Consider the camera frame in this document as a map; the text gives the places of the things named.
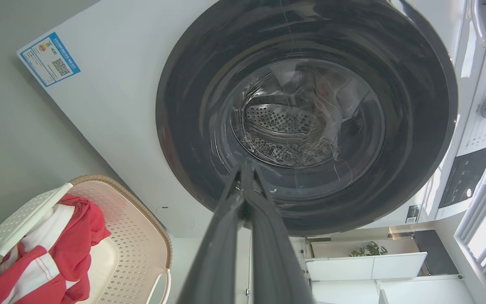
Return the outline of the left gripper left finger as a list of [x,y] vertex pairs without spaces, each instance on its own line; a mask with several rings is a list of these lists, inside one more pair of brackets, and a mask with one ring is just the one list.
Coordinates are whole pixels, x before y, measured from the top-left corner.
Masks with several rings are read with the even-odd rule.
[[245,221],[243,167],[232,173],[222,192],[178,304],[235,304],[238,231]]

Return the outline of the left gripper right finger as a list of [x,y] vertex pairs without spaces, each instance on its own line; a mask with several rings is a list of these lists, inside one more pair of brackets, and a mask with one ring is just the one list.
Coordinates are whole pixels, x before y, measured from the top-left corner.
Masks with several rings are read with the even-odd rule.
[[259,168],[241,166],[244,207],[251,224],[254,304],[313,304],[295,251]]

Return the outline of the cream perforated laundry basket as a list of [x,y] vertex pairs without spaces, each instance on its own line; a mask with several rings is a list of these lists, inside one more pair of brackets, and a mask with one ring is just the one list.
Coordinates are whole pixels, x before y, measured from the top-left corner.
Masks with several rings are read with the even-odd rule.
[[89,298],[76,304],[150,304],[165,280],[159,304],[170,294],[172,246],[150,210],[126,188],[106,176],[77,177],[37,195],[0,224],[0,264],[4,256],[46,217],[66,194],[98,206],[110,236],[93,246],[87,275]]

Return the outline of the white low divider board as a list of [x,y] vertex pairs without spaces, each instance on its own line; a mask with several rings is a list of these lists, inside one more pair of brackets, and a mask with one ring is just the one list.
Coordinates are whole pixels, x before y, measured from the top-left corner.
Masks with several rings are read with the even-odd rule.
[[455,275],[403,280],[318,281],[318,304],[475,304],[464,281]]
[[307,258],[312,281],[388,280],[416,277],[427,252],[345,258]]

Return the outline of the green potted plant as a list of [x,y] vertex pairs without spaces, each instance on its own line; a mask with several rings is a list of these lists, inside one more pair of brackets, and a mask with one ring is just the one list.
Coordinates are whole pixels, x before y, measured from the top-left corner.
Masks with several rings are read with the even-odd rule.
[[359,247],[357,250],[353,250],[349,253],[349,257],[363,257],[363,256],[375,256],[375,255],[387,255],[388,250],[384,246],[379,246],[374,241],[370,241],[363,247]]

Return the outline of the red and white garment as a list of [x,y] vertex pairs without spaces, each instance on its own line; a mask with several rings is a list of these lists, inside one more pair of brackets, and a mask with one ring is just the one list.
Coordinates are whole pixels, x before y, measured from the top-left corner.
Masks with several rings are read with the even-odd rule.
[[0,304],[76,304],[90,293],[91,248],[110,236],[101,209],[66,194],[0,264]]

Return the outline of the small dark QR sticker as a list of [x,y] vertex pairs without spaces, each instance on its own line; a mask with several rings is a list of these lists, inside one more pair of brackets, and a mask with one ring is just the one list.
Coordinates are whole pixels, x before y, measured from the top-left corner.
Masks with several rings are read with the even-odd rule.
[[405,224],[417,223],[421,211],[421,205],[411,205],[408,208]]

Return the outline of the black round washer door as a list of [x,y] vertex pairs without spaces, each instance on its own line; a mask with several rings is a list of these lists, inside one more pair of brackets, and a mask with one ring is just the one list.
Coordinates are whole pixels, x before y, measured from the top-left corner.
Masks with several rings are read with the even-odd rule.
[[407,0],[219,0],[163,69],[156,122],[183,187],[216,209],[259,168],[289,233],[356,229],[430,179],[458,112],[454,65]]

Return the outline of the dark grey cabinet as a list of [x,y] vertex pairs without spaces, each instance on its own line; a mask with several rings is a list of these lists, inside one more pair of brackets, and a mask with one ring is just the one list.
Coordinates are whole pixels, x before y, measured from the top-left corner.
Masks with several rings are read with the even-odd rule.
[[420,276],[459,274],[457,267],[435,230],[415,231],[413,239],[420,252],[427,253],[419,273]]

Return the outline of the white front-load washing machine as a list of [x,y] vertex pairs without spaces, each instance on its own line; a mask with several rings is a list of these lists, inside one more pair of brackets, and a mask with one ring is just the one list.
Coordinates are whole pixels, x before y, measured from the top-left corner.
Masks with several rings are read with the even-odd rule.
[[[193,232],[176,237],[203,234],[214,210],[183,187],[164,156],[157,90],[178,40],[218,1],[100,0],[19,50],[58,34],[81,72],[42,87],[151,212],[177,206],[193,217]],[[436,27],[451,56],[458,86],[455,129],[427,183],[405,204],[363,228],[402,225],[411,205],[421,205],[418,221],[446,216],[459,204],[439,207],[455,157],[475,152],[476,146],[486,148],[486,119],[479,114],[486,98],[486,48],[478,44],[470,0],[407,2]]]

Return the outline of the black washer display panel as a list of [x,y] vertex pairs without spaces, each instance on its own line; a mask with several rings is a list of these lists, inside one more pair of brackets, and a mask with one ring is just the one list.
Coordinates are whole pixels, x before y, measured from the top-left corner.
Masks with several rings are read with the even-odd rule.
[[455,157],[439,207],[451,206],[470,198],[485,169],[486,148]]

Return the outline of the blue energy label sticker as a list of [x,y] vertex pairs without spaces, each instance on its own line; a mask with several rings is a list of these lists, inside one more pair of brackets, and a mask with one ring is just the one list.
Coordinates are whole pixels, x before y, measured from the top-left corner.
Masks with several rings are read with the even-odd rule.
[[56,32],[40,38],[17,55],[44,88],[81,72]]

